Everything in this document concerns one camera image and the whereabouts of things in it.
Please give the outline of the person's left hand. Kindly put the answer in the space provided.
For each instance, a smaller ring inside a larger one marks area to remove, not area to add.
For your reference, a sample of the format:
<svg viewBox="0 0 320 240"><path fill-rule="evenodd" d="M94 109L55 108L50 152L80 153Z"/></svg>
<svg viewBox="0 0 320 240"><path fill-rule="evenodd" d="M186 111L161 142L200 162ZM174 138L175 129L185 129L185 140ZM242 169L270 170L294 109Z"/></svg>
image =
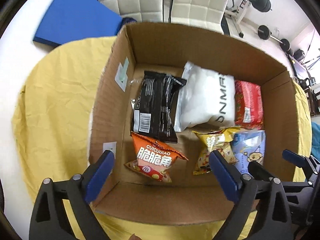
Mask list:
<svg viewBox="0 0 320 240"><path fill-rule="evenodd" d="M138 237L137 235L135 234L132 234L129 238L129 240L142 240L140 237Z"/></svg>

